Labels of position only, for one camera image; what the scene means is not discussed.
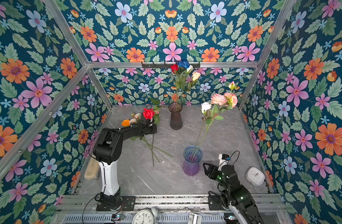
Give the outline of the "cream peony flower stem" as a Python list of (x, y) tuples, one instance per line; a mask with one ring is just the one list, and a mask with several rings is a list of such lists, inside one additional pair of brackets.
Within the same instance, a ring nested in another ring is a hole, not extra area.
[(132, 113), (131, 116), (132, 116), (132, 118), (130, 119), (130, 125), (138, 123), (142, 117), (142, 114), (141, 113)]

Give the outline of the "orange yellow artificial rose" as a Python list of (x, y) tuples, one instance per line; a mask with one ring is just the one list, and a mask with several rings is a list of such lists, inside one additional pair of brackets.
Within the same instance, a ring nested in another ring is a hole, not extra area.
[(122, 126), (123, 127), (129, 127), (131, 125), (131, 121), (129, 119), (125, 119), (122, 121)]

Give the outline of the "dark pink ribbed glass vase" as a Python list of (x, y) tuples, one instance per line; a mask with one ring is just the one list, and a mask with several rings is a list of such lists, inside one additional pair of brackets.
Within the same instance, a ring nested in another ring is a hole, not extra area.
[(170, 118), (170, 127), (173, 130), (180, 130), (183, 127), (183, 120), (181, 116), (181, 111), (183, 106), (179, 103), (171, 103), (168, 107), (171, 118)]

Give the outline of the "purple blue ribbed glass vase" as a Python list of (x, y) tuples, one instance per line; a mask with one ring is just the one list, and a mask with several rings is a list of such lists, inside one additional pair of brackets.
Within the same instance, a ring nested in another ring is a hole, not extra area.
[(200, 162), (203, 158), (202, 150), (195, 146), (191, 145), (185, 148), (184, 150), (184, 163), (183, 163), (183, 172), (188, 176), (195, 176), (198, 174), (200, 170)]

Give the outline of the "white rosebud stem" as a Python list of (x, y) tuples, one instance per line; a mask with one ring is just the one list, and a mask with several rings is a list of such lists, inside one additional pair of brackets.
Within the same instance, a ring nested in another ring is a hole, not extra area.
[(212, 108), (212, 105), (208, 102), (204, 102), (201, 104), (202, 124), (201, 124), (201, 130), (199, 132), (199, 135), (198, 135), (195, 147), (194, 147), (194, 151), (192, 153), (192, 159), (196, 157), (196, 154), (198, 150), (200, 149), (200, 145), (202, 144), (202, 142), (205, 139), (205, 136), (207, 135), (207, 132), (209, 129), (208, 121), (211, 121), (211, 108)]

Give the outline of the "red artificial rose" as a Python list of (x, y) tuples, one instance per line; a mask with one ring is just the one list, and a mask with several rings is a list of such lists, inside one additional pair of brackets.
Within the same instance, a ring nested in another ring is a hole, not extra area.
[[(151, 119), (154, 122), (155, 121), (154, 120), (155, 114), (156, 114), (156, 112), (153, 109), (151, 109), (151, 108), (150, 109), (144, 108), (142, 115), (146, 119)], [(147, 147), (151, 151), (151, 161), (152, 161), (152, 166), (153, 167), (155, 167), (155, 160), (154, 160), (155, 159), (155, 154), (154, 154), (154, 151), (153, 151), (153, 148), (154, 148), (154, 145), (153, 145), (153, 143), (154, 143), (154, 135), (155, 134), (152, 134), (152, 141), (151, 141), (151, 143), (149, 143), (148, 140), (145, 137), (142, 137), (143, 142), (147, 145)]]
[(177, 64), (171, 65), (170, 68), (171, 68), (173, 74), (176, 74), (176, 73), (177, 73), (177, 71), (178, 71), (178, 65), (177, 65)]

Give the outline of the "cream white artificial rose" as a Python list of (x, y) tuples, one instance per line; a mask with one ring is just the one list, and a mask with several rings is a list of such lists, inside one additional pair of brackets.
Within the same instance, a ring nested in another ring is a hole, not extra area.
[(192, 81), (193, 81), (193, 82), (196, 82), (196, 81), (200, 78), (200, 76), (201, 76), (201, 74), (200, 74), (199, 72), (194, 71), (194, 72), (192, 73)]

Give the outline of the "blue artificial flower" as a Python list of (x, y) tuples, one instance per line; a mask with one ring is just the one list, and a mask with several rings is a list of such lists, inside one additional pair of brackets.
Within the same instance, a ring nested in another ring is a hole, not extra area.
[(188, 69), (190, 64), (187, 61), (182, 60), (182, 61), (178, 62), (178, 66), (185, 68), (185, 69)]

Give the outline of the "pink artificial flower spray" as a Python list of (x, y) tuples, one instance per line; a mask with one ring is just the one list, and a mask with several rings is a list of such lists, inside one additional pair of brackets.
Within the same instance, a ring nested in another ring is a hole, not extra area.
[(211, 96), (210, 100), (207, 101), (212, 105), (211, 121), (208, 121), (209, 129), (215, 120), (221, 121), (224, 119), (222, 116), (223, 113), (234, 109), (238, 104), (238, 97), (235, 94), (235, 90), (237, 90), (238, 86), (233, 81), (228, 85), (228, 88), (228, 92), (225, 92), (224, 94), (215, 93)]

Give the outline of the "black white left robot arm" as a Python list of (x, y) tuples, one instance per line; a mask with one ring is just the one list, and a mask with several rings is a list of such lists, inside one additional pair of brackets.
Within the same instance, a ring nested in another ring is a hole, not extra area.
[(98, 202), (97, 211), (127, 211), (134, 208), (135, 197), (122, 197), (117, 177), (117, 163), (123, 149), (123, 142), (133, 137), (144, 137), (155, 134), (157, 125), (154, 119), (141, 116), (140, 121), (122, 128), (105, 128), (99, 138), (93, 155), (98, 161), (102, 176), (102, 189), (95, 200)]

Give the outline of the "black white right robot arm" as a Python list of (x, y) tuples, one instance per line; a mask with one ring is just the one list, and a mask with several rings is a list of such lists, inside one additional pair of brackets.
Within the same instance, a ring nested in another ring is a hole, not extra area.
[(217, 181), (219, 193), (208, 192), (208, 206), (211, 211), (229, 211), (227, 223), (263, 224), (264, 221), (251, 193), (240, 183), (233, 165), (222, 164), (219, 168), (203, 163), (205, 175)]

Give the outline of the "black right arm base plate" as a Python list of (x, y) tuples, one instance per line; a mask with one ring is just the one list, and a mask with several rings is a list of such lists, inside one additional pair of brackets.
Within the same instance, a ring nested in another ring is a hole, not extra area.
[(218, 195), (208, 196), (208, 207), (210, 211), (226, 211), (229, 210), (227, 205), (223, 205), (221, 197)]

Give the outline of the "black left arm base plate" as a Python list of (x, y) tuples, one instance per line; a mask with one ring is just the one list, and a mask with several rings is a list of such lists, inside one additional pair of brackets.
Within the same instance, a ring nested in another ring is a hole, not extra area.
[(136, 204), (135, 196), (102, 195), (98, 200), (97, 211), (133, 211)]

